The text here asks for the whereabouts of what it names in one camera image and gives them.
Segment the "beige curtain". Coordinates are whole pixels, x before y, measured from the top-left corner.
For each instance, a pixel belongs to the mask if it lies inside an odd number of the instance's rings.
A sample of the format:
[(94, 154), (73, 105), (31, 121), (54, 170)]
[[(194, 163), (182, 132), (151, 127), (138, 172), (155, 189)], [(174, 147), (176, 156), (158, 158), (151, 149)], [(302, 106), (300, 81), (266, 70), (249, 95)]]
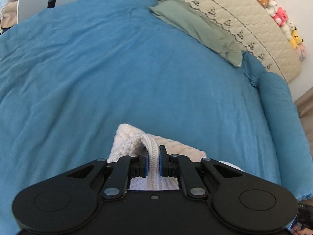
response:
[(303, 130), (310, 145), (310, 152), (312, 154), (312, 127), (313, 127), (313, 94), (312, 88), (301, 96), (296, 102), (299, 118), (301, 120)]

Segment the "green pillow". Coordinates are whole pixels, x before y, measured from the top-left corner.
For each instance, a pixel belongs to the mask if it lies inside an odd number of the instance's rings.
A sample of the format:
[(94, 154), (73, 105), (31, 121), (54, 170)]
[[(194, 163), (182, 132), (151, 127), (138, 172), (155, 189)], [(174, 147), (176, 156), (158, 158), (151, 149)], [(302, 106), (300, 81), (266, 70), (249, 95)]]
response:
[(183, 31), (216, 52), (234, 67), (242, 64), (242, 48), (235, 37), (208, 20), (183, 0), (161, 0), (150, 11), (165, 23)]

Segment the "cream quilted headboard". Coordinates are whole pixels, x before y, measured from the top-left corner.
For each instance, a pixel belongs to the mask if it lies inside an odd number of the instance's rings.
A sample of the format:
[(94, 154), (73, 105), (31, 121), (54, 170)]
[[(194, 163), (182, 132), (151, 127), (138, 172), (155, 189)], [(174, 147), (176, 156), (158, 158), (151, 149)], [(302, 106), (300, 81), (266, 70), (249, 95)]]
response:
[(300, 60), (276, 22), (257, 0), (183, 0), (230, 32), (268, 71), (291, 83)]

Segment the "pink plush toy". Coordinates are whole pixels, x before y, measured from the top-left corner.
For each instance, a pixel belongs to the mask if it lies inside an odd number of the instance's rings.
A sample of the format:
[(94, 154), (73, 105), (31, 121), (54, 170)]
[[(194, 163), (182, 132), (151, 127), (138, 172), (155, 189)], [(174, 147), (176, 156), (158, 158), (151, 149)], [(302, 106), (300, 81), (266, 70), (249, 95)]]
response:
[(277, 12), (273, 16), (273, 20), (277, 23), (277, 25), (281, 27), (288, 21), (288, 19), (286, 11), (281, 7), (278, 7)]

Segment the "red and white knit sweater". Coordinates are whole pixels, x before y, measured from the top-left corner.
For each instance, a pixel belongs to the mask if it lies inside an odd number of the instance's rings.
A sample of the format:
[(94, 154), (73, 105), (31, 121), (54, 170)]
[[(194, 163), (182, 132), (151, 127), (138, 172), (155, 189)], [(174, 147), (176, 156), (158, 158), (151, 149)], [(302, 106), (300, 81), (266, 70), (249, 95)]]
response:
[(109, 162), (116, 162), (119, 158), (139, 154), (145, 147), (148, 151), (148, 176), (145, 178), (137, 177), (130, 181), (131, 190), (177, 190), (178, 181), (173, 177), (161, 177), (160, 175), (160, 149), (165, 146), (167, 154), (180, 154), (190, 158), (191, 161), (200, 162), (206, 157), (206, 153), (184, 145), (178, 141), (168, 138), (148, 134), (139, 128), (129, 124), (120, 124), (113, 138), (112, 149), (108, 158)]

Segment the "yellow plush toy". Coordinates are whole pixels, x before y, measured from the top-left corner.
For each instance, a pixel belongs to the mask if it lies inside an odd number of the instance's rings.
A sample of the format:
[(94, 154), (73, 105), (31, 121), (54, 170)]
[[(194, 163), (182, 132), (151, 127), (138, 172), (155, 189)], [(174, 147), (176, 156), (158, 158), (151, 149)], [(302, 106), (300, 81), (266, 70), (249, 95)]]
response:
[(291, 40), (290, 44), (292, 45), (293, 49), (297, 49), (297, 47), (303, 43), (303, 39), (298, 35), (297, 30), (292, 30), (291, 32)]

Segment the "blue bed sheet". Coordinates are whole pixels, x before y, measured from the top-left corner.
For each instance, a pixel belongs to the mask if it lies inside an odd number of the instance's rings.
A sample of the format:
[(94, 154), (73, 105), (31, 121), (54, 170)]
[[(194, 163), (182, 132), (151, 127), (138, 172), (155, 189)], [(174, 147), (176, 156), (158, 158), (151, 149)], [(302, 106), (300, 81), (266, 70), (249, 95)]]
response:
[(312, 158), (286, 82), (241, 67), (151, 13), (157, 0), (81, 0), (1, 35), (1, 234), (32, 184), (107, 158), (120, 124), (312, 197)]

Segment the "white plush toy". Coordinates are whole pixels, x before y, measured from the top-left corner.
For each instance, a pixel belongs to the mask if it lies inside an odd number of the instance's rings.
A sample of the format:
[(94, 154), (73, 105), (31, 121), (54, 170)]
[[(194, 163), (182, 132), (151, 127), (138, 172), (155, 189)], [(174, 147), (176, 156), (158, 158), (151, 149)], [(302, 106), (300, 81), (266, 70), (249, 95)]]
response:
[(269, 0), (269, 1), (268, 1), (267, 8), (266, 8), (266, 11), (268, 12), (268, 14), (269, 14), (271, 17), (274, 17), (275, 14), (276, 14), (277, 11), (278, 11), (277, 2), (276, 2), (275, 0)]

